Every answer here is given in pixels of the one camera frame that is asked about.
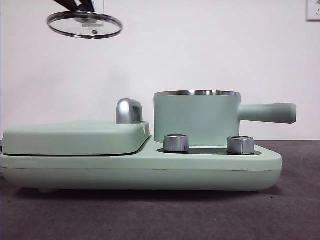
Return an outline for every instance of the appliance base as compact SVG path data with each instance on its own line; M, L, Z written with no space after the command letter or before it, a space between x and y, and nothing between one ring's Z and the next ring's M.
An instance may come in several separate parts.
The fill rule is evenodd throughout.
M104 156L1 155L1 173L11 183L45 190L260 191L272 187L282 157L255 145L259 155L163 153L148 139L139 151Z

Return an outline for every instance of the glass lid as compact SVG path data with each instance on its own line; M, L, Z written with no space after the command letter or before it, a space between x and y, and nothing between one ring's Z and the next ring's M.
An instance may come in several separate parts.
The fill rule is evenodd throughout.
M89 11L58 12L47 18L47 24L58 34L79 39L111 38L123 29L118 19Z

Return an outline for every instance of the silver handle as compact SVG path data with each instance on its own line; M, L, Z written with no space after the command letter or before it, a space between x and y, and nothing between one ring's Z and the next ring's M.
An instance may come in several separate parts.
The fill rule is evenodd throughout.
M142 122L142 105L140 102L123 98L116 105L116 124L134 124L134 122Z

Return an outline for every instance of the wall socket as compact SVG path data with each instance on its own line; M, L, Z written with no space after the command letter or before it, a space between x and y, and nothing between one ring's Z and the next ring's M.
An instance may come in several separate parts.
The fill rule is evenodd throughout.
M308 22L320 22L320 0L306 1L306 20Z

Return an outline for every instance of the saucepan handle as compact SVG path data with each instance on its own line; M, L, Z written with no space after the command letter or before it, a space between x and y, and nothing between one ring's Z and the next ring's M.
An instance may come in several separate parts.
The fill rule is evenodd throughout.
M297 106L293 103L253 104L239 107L239 120L293 124Z
M134 122L142 122L142 105L140 102L123 98L116 105L116 124L134 124Z

